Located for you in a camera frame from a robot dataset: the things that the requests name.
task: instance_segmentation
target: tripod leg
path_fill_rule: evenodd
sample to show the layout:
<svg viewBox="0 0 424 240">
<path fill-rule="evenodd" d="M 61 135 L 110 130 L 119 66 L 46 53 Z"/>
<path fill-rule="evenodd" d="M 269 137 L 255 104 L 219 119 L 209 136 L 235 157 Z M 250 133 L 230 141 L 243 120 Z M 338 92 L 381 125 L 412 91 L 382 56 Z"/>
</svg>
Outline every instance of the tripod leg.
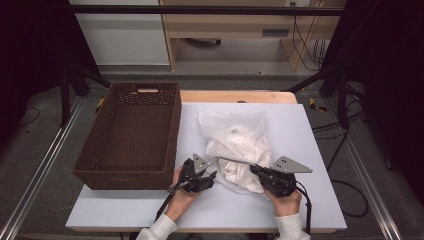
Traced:
<svg viewBox="0 0 424 240">
<path fill-rule="evenodd" d="M 62 123 L 61 127 L 65 126 L 71 115 L 71 106 L 69 101 L 69 85 L 66 79 L 66 69 L 60 73 L 60 94 L 62 98 Z"/>
<path fill-rule="evenodd" d="M 300 90 L 302 90 L 303 88 L 309 86 L 310 84 L 320 80 L 320 79 L 325 79 L 327 77 L 327 75 L 333 70 L 332 66 L 328 66 L 326 69 L 320 70 L 318 73 L 310 76 L 309 78 L 307 78 L 306 80 L 303 80 L 301 83 L 296 84 L 295 86 L 286 89 L 286 90 L 281 90 L 282 92 L 292 92 L 292 93 L 296 93 Z"/>
<path fill-rule="evenodd" d="M 106 87 L 106 88 L 109 88 L 110 87 L 110 82 L 109 81 L 107 81 L 106 79 L 102 78 L 101 76 L 98 76 L 97 74 L 95 74 L 95 73 L 93 73 L 93 72 L 91 72 L 91 71 L 83 68 L 82 66 L 75 65 L 75 69 L 79 73 L 81 73 L 82 75 L 87 76 L 87 77 L 93 79 L 94 81 L 96 81 L 97 83 L 103 85 L 104 87 Z"/>
<path fill-rule="evenodd" d="M 347 129 L 349 122 L 347 119 L 346 109 L 346 93 L 347 93 L 347 76 L 344 72 L 341 74 L 341 80 L 339 82 L 339 96 L 338 96 L 338 107 L 337 107 L 337 118 L 339 119 L 340 125 Z"/>
</svg>

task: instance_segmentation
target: white plastic bag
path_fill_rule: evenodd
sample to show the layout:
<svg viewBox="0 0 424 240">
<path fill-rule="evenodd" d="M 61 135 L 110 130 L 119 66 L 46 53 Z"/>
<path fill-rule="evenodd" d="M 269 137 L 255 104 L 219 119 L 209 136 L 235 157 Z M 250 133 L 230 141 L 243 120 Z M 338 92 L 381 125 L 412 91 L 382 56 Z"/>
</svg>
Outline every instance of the white plastic bag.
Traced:
<svg viewBox="0 0 424 240">
<path fill-rule="evenodd" d="M 224 113 L 199 111 L 202 136 L 208 139 L 206 156 L 218 159 L 208 172 L 218 171 L 216 180 L 238 193 L 262 193 L 259 178 L 249 165 L 225 160 L 233 159 L 271 165 L 272 152 L 266 137 L 264 112 Z"/>
</svg>

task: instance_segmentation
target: white cabinet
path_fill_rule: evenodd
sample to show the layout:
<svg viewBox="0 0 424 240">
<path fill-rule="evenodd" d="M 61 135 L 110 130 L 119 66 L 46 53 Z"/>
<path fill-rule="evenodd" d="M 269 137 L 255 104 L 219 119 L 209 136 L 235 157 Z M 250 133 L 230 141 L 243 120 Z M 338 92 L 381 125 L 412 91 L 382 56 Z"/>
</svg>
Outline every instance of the white cabinet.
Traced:
<svg viewBox="0 0 424 240">
<path fill-rule="evenodd" d="M 157 0 L 70 0 L 72 5 L 159 5 Z M 169 65 L 160 14 L 76 14 L 97 65 Z"/>
</svg>

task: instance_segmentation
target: crumpled white cloth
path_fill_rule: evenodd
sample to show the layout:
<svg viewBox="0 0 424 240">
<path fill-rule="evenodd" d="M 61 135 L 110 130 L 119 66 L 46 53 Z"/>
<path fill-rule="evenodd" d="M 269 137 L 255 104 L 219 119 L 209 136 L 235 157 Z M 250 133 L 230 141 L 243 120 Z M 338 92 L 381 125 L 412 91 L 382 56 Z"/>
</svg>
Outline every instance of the crumpled white cloth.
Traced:
<svg viewBox="0 0 424 240">
<path fill-rule="evenodd" d="M 201 112 L 202 121 L 207 121 L 208 112 Z M 264 124 L 263 114 L 257 114 L 258 124 Z M 218 161 L 208 168 L 208 172 L 218 172 L 216 180 L 224 187 L 238 193 L 263 193 L 258 176 L 250 172 L 247 164 L 225 160 L 233 159 L 269 167 L 272 161 L 272 151 L 264 134 L 264 126 L 256 126 L 259 131 L 246 127 L 249 124 L 236 124 L 229 121 L 230 126 L 216 130 L 209 136 L 206 156 Z"/>
</svg>

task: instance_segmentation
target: basket handle hole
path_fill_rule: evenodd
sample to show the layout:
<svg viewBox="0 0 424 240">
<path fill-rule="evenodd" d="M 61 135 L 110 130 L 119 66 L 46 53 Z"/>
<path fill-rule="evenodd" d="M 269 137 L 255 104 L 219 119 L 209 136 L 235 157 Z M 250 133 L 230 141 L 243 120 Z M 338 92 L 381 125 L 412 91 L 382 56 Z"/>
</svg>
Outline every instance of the basket handle hole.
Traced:
<svg viewBox="0 0 424 240">
<path fill-rule="evenodd" d="M 157 88 L 138 88 L 137 91 L 139 93 L 157 93 L 159 89 Z"/>
</svg>

